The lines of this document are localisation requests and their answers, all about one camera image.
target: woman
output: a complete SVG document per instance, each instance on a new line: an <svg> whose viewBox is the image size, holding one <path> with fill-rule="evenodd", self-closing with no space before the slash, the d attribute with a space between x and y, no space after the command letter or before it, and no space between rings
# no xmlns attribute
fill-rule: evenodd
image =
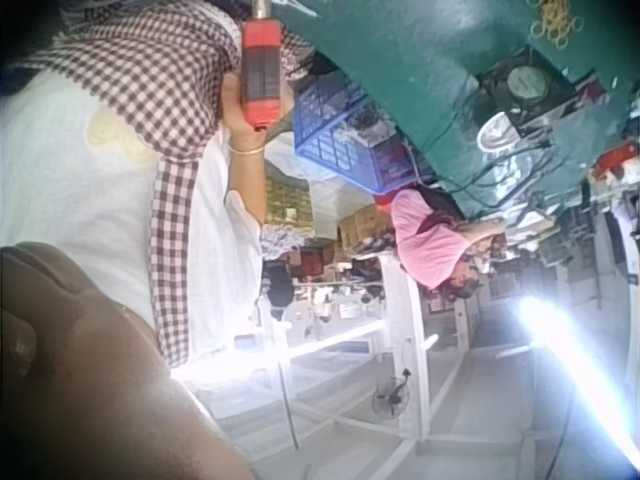
<svg viewBox="0 0 640 480"><path fill-rule="evenodd" d="M504 232L504 221L458 224L434 210L416 190L403 190L393 200L391 217L398 256L406 271L429 290L470 298L478 288L478 269L467 251Z"/></svg>
<svg viewBox="0 0 640 480"><path fill-rule="evenodd" d="M266 135L242 114L242 18L144 3L75 2L71 35L23 62L35 76L2 105L0 242L64 252L177 367L224 348L253 310ZM283 34L288 78L310 53Z"/></svg>

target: blue basket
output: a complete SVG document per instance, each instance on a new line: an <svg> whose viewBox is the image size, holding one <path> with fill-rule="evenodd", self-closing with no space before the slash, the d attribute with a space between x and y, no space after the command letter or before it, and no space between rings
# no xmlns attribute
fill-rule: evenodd
<svg viewBox="0 0 640 480"><path fill-rule="evenodd" d="M317 77L296 95L295 151L374 195L384 195L414 182L417 170L423 174L424 162L397 133L374 147L345 138L344 122L372 102L342 72Z"/></svg>

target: hand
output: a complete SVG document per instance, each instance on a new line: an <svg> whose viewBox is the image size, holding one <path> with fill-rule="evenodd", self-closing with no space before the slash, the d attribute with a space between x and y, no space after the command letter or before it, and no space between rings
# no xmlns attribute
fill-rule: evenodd
<svg viewBox="0 0 640 480"><path fill-rule="evenodd" d="M284 80L280 81L280 118L293 109L293 93ZM236 73L227 73L222 79L220 91L222 104L222 122L231 130L231 144L238 150L253 150L264 145L266 132L256 132L247 123L242 112L240 77Z"/></svg>

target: red tool handle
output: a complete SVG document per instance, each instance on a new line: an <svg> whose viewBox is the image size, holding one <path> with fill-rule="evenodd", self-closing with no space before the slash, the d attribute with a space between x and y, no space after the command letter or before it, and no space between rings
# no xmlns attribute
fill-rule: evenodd
<svg viewBox="0 0 640 480"><path fill-rule="evenodd" d="M242 108L256 130L280 118L280 22L252 18L242 31Z"/></svg>

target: red and white checkered cloth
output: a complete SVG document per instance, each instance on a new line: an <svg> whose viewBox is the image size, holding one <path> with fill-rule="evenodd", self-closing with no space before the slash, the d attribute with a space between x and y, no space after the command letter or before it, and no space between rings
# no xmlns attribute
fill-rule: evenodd
<svg viewBox="0 0 640 480"><path fill-rule="evenodd" d="M189 358L191 197L198 162L222 116L222 77L240 65L240 27L219 8L199 0L158 3L126 14L110 9L98 17L103 23L81 29L23 65L49 69L78 83L161 154L151 208L149 272L160 348L176 367ZM286 33L285 72L303 75L300 61L311 52L308 44Z"/></svg>

